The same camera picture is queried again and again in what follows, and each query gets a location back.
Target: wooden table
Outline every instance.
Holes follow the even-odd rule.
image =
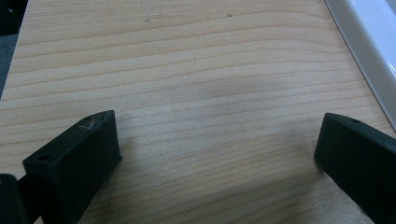
[[[123,161],[81,223],[371,223],[314,164],[321,120],[395,136],[322,0],[31,0],[1,173],[108,109]]]

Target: black plastic block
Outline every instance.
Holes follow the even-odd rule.
[[[114,111],[80,120],[24,160],[44,222],[77,223],[120,160]]]
[[[0,175],[0,200],[0,223],[29,223],[15,176]]]
[[[358,121],[326,114],[315,160],[375,223],[396,223],[396,140]]]

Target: white plastic edge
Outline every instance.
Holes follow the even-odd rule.
[[[346,44],[396,131],[395,0],[326,0]]]

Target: scratch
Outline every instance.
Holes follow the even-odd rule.
[[[151,0],[142,0],[142,17],[143,22],[148,22],[151,14]]]
[[[196,65],[197,64],[197,60],[195,59],[194,50],[191,49],[190,52],[191,52],[192,59],[194,60],[194,63]]]
[[[87,127],[85,127],[83,125],[78,125],[78,127],[89,131],[93,127],[93,121],[91,120],[90,125]]]

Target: wood grain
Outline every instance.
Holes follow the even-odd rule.
[[[108,109],[124,159],[81,223],[371,223],[314,164],[320,123],[395,136],[321,0],[30,1],[1,172]]]

